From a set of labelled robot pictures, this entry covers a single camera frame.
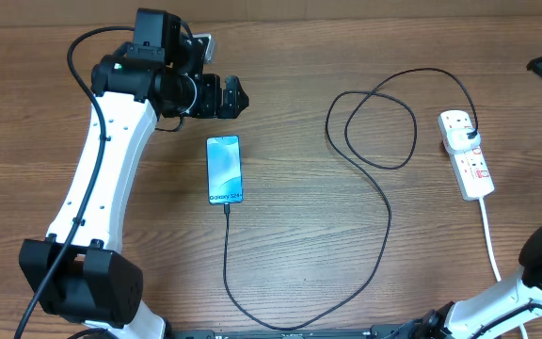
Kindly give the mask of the blue Galaxy smartphone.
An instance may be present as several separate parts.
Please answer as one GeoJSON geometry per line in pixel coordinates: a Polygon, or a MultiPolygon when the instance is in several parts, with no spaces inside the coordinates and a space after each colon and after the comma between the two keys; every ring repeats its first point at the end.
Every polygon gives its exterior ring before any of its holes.
{"type": "Polygon", "coordinates": [[[244,189],[239,137],[209,137],[206,155],[209,203],[242,202],[244,189]]]}

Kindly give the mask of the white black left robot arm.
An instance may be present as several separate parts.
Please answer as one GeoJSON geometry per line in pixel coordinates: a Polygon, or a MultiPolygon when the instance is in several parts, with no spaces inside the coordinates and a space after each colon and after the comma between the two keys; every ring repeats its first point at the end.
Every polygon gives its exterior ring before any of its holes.
{"type": "Polygon", "coordinates": [[[87,335],[169,338],[169,322],[143,301],[141,269],[121,253],[140,157],[161,119],[234,119],[249,100],[238,77],[203,70],[215,53],[210,34],[148,8],[131,31],[82,84],[91,118],[76,172],[46,236],[22,244],[19,265],[33,290],[30,306],[83,325],[87,335]]]}

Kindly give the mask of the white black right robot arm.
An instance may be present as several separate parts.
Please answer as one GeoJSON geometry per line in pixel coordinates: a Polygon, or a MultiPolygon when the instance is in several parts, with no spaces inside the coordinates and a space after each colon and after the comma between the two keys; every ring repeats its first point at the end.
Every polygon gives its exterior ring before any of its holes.
{"type": "MultiPolygon", "coordinates": [[[[477,201],[489,240],[485,198],[494,190],[475,118],[461,110],[442,112],[438,126],[462,197],[477,201]]],[[[479,295],[449,302],[408,323],[411,338],[497,338],[542,316],[542,226],[524,244],[519,267],[479,295]]]]}

